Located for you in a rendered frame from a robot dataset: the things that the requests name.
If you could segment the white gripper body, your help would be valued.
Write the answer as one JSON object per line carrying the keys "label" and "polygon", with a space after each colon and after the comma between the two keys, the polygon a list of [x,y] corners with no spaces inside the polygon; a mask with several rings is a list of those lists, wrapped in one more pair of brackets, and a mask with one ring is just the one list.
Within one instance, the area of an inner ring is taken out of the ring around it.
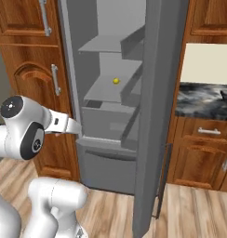
{"label": "white gripper body", "polygon": [[67,119],[67,126],[65,132],[67,134],[75,134],[78,135],[82,131],[82,126],[77,123],[73,118]]}

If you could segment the grey fridge door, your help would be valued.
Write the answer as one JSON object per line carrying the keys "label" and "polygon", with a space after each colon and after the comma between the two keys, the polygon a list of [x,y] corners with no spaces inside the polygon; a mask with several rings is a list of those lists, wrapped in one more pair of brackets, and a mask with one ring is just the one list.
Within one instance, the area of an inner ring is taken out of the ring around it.
{"label": "grey fridge door", "polygon": [[133,238],[144,236],[152,218],[188,5],[189,0],[147,0]]}

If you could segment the arched wooden cupboard door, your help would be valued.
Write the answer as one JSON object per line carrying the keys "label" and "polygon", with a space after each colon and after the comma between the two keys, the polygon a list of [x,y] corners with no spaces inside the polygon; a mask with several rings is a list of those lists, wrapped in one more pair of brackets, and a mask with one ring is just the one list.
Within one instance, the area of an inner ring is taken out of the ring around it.
{"label": "arched wooden cupboard door", "polygon": [[[72,114],[69,83],[62,52],[57,46],[1,45],[9,82],[17,94],[41,105]],[[51,64],[58,67],[60,95],[55,93]],[[33,159],[40,176],[79,180],[75,136],[47,135],[41,152]]]}

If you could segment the wooden base cupboard door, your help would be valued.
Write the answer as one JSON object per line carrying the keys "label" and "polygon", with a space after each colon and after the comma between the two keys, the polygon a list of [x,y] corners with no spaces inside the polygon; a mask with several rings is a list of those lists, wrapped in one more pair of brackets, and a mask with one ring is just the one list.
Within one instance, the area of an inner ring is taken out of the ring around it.
{"label": "wooden base cupboard door", "polygon": [[226,172],[226,139],[184,136],[173,143],[167,181],[195,188],[219,190]]}

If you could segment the grey fridge crisper drawer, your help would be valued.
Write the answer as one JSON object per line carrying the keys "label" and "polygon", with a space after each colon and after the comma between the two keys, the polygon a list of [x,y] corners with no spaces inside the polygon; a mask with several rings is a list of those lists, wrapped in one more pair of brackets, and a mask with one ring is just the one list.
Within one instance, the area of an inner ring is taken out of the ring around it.
{"label": "grey fridge crisper drawer", "polygon": [[82,108],[85,135],[119,140],[135,111],[121,103],[87,100]]}

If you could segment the grey fridge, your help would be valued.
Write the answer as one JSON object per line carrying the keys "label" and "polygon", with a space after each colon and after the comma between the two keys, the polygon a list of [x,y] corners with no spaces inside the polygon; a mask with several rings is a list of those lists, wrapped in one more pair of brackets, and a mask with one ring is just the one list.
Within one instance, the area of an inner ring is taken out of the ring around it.
{"label": "grey fridge", "polygon": [[[146,0],[58,0],[58,5],[75,120],[82,126],[77,139],[136,151],[125,139],[139,112]],[[90,99],[136,107],[119,140],[85,135],[82,108]]]}

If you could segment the wooden wall cupboard door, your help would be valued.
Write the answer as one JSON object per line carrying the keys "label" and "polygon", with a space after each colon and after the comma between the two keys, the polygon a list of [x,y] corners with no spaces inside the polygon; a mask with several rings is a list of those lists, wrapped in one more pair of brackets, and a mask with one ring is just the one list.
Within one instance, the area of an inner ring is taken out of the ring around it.
{"label": "wooden wall cupboard door", "polygon": [[227,0],[190,0],[187,43],[227,44]]}

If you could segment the wooden drawer front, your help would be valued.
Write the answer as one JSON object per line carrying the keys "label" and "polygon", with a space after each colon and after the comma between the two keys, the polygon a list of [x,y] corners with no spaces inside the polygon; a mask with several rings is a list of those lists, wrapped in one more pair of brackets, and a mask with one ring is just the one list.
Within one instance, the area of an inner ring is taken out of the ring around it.
{"label": "wooden drawer front", "polygon": [[[221,132],[221,134],[220,135],[201,134],[197,132],[198,127],[203,127],[204,129],[217,128]],[[185,136],[227,140],[227,121],[217,121],[217,120],[199,119],[191,117],[179,117],[175,137],[183,138]]]}

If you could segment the grey freezer drawer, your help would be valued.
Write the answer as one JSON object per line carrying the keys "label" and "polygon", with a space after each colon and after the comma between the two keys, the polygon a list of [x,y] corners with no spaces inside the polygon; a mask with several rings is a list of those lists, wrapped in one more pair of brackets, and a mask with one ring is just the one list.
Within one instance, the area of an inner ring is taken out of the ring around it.
{"label": "grey freezer drawer", "polygon": [[76,141],[81,182],[91,189],[134,194],[136,161],[122,161],[86,153],[107,152],[136,156],[135,151],[124,149],[119,143],[90,139]]}

